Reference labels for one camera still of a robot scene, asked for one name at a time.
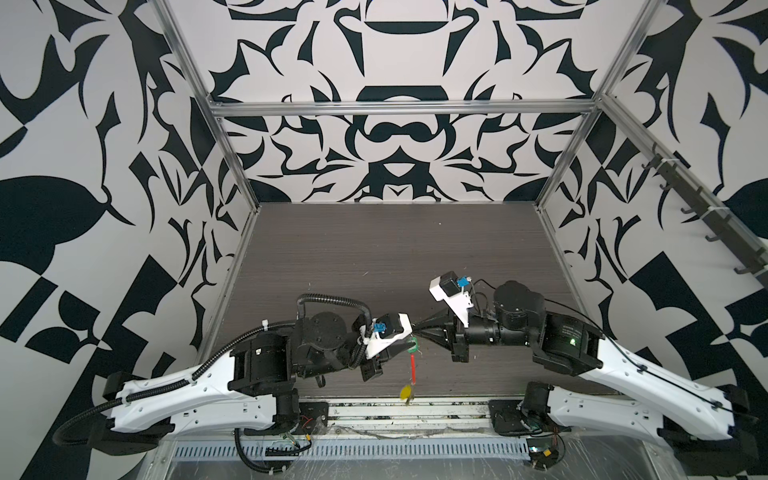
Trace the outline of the green capped key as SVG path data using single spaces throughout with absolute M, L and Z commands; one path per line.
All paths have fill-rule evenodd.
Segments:
M 414 337 L 410 339 L 410 347 L 408 348 L 408 352 L 410 354 L 415 354 L 419 351 L 419 344 L 418 340 Z

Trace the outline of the red capped key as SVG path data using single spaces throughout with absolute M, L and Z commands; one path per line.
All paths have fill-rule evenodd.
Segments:
M 410 358 L 410 383 L 411 385 L 415 385 L 417 378 L 416 378 L 416 360 L 415 360 L 415 353 L 409 354 Z

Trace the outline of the yellow capped key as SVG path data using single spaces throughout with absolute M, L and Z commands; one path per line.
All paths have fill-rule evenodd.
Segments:
M 409 403 L 414 398 L 414 390 L 412 385 L 405 385 L 400 391 L 400 399 Z

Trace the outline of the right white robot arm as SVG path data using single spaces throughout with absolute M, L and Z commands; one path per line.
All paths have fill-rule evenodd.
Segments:
M 436 278 L 433 297 L 446 309 L 416 324 L 415 335 L 469 360 L 472 345 L 525 346 L 548 371 L 608 387 L 615 397 L 579 394 L 530 382 L 519 421 L 541 430 L 577 427 L 629 436 L 669 448 L 694 476 L 735 476 L 758 464 L 758 442 L 746 392 L 709 387 L 630 352 L 579 318 L 547 310 L 546 298 L 508 281 L 486 308 L 473 304 L 466 278 Z

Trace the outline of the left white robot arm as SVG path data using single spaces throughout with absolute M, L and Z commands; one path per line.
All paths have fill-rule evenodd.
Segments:
M 246 429 L 280 434 L 301 416 L 297 379 L 357 369 L 379 376 L 382 363 L 409 349 L 412 325 L 404 313 L 353 324 L 321 312 L 284 325 L 263 325 L 253 336 L 195 367 L 153 379 L 115 374 L 105 396 L 117 401 L 91 427 L 87 445 L 111 456 L 156 448 L 166 436 Z

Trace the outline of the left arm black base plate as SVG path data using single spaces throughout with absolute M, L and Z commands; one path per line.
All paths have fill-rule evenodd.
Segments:
M 293 434 L 312 434 L 327 426 L 329 403 L 325 401 L 300 401 L 299 417 Z

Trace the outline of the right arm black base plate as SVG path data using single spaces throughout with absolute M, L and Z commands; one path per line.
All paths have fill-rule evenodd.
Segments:
M 495 433 L 501 436 L 527 436 L 541 432 L 540 426 L 523 414 L 519 404 L 520 400 L 488 401 L 489 416 Z

